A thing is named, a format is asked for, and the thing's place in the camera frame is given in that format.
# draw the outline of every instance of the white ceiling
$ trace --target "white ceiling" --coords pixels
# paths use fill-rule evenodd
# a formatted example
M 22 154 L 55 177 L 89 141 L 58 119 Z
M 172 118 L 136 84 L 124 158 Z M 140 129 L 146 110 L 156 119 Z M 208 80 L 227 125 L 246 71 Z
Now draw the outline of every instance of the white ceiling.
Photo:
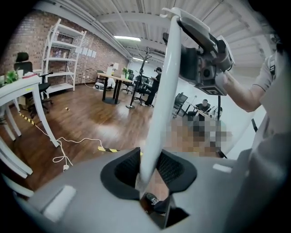
M 271 55 L 273 44 L 269 39 L 271 28 L 254 12 L 246 0 L 53 0 L 73 2 L 83 9 L 95 23 L 101 23 L 111 35 L 133 36 L 141 42 L 119 41 L 130 55 L 138 57 L 146 47 L 155 51 L 149 62 L 163 63 L 166 46 L 163 32 L 169 22 L 161 17 L 163 7 L 179 7 L 202 20 L 214 36 L 223 35 L 229 43 L 236 65 L 260 67 Z M 185 33 L 183 45 L 194 47 L 196 43 Z

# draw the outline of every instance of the yellow and black tape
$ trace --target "yellow and black tape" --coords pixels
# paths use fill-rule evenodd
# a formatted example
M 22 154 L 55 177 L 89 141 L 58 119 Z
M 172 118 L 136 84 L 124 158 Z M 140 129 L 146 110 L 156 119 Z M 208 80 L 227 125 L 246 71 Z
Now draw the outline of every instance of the yellow and black tape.
M 109 148 L 104 148 L 104 147 L 98 147 L 98 150 L 99 150 L 99 151 L 107 151 L 107 152 L 113 152 L 113 153 L 120 151 L 120 150 L 116 150 L 116 149 L 109 149 Z
M 33 124 L 35 126 L 35 123 L 33 122 L 33 120 L 27 118 L 26 116 L 24 116 L 23 114 L 19 113 L 20 116 L 22 116 L 25 120 L 27 120 L 29 123 Z
M 29 123 L 33 124 L 35 126 L 35 123 L 33 122 L 33 120 L 27 118 L 26 116 L 24 116 L 23 114 L 19 113 L 20 116 L 22 116 L 25 120 L 27 120 Z M 109 148 L 104 148 L 104 147 L 98 147 L 98 150 L 99 151 L 107 151 L 107 152 L 112 152 L 112 153 L 115 153 L 115 152 L 118 152 L 119 150 L 116 150 L 116 149 L 109 149 Z

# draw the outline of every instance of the white shelving unit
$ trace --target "white shelving unit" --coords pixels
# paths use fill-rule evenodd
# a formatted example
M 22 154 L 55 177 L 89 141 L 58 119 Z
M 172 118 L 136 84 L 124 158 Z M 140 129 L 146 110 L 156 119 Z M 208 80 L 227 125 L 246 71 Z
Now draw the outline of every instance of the white shelving unit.
M 50 93 L 53 93 L 56 91 L 61 91 L 61 90 L 70 89 L 70 88 L 73 88 L 73 91 L 75 90 L 75 76 L 76 76 L 76 69 L 77 69 L 77 63 L 78 63 L 78 58 L 79 58 L 79 52 L 80 52 L 80 48 L 82 47 L 83 40 L 84 40 L 85 35 L 86 35 L 86 31 L 79 32 L 75 29 L 72 29 L 72 28 L 69 28 L 65 25 L 60 24 L 60 21 L 61 21 L 61 19 L 59 19 L 57 21 L 57 23 L 50 28 L 49 34 L 46 38 L 45 49 L 44 49 L 44 53 L 42 56 L 42 64 L 41 64 L 42 74 L 47 74 L 49 72 L 48 69 L 49 69 L 49 62 L 50 61 L 61 61 L 61 62 L 64 62 L 64 61 L 70 62 L 71 61 L 71 62 L 74 62 L 75 65 L 74 65 L 73 72 L 70 71 L 68 63 L 67 63 L 66 71 L 57 72 L 57 73 L 53 73 L 51 75 L 46 76 L 45 82 L 48 82 L 48 79 L 50 77 L 65 76 L 65 83 L 52 85 L 46 90 L 45 93 L 46 93 L 47 98 L 50 97 Z M 54 40 L 57 32 L 59 32 L 59 35 L 65 35 L 65 36 L 73 38 L 73 43 L 74 43 L 76 37 L 81 37 L 80 44 L 74 45 L 74 44 L 69 44 L 69 43 L 65 43 L 62 41 Z M 52 47 L 69 49 L 70 50 L 69 57 L 71 56 L 72 52 L 75 52 L 76 49 L 79 49 L 79 51 L 76 53 L 75 59 L 62 58 L 62 57 L 50 57 L 50 51 L 51 51 Z M 68 77 L 73 80 L 72 85 L 67 83 Z

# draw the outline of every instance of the man in black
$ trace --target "man in black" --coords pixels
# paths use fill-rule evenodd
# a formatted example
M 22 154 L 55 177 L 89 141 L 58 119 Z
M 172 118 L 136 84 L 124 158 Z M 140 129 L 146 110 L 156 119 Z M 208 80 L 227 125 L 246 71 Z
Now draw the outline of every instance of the man in black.
M 151 79 L 154 80 L 153 86 L 151 87 L 151 93 L 147 97 L 147 101 L 145 103 L 142 103 L 142 106 L 151 106 L 151 104 L 155 98 L 155 94 L 159 89 L 159 84 L 160 84 L 161 75 L 162 75 L 162 69 L 160 67 L 158 67 L 155 69 L 155 72 L 157 72 L 158 75 L 155 78 L 151 77 Z
M 196 104 L 196 108 L 203 112 L 206 112 L 210 108 L 210 104 L 208 103 L 207 99 L 204 99 L 201 104 Z M 187 113 L 188 116 L 195 116 L 197 111 L 189 111 Z M 204 121 L 204 116 L 199 114 L 199 121 Z

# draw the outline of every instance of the white wall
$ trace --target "white wall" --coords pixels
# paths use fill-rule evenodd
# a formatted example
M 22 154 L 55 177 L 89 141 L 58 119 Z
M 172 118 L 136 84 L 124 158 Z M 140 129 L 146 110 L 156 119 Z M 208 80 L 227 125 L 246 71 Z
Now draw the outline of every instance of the white wall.
M 257 76 L 259 71 L 260 69 L 251 69 L 249 72 L 249 76 L 238 75 L 247 75 L 248 69 L 245 68 L 244 70 L 235 70 L 232 74 L 244 87 L 249 88 L 254 83 L 255 77 Z M 194 96 L 197 96 L 197 98 L 193 101 L 193 104 L 201 103 L 203 99 L 207 99 L 208 103 L 212 106 L 218 104 L 217 96 L 207 95 L 204 92 L 195 88 L 193 85 L 190 85 L 188 82 L 179 79 L 176 95 L 181 92 L 188 96 L 187 101 L 190 103 L 192 103 L 192 101 L 194 100 Z M 188 105 L 188 103 L 185 103 L 182 109 L 186 110 Z M 259 127 L 266 111 L 261 106 L 256 110 L 255 113 L 247 113 L 239 108 L 229 96 L 221 97 L 221 107 L 223 108 L 221 120 L 226 124 L 227 131 L 230 131 L 232 133 L 232 141 L 222 143 L 222 151 L 228 152 L 228 158 L 237 159 L 239 153 L 242 150 L 251 148 L 252 146 L 255 131 L 252 127 L 251 119 L 254 118 L 257 127 Z
M 130 62 L 128 64 L 128 69 L 130 70 L 133 70 L 133 74 L 136 76 L 139 75 L 139 71 L 140 71 L 140 68 L 141 68 L 141 64 L 142 64 L 142 61 L 134 61 L 134 62 Z M 144 65 L 144 73 L 143 75 L 146 76 L 146 77 L 156 77 L 158 74 L 156 72 L 154 72 L 154 70 L 157 68 L 157 66 L 151 64 L 151 63 L 145 63 Z

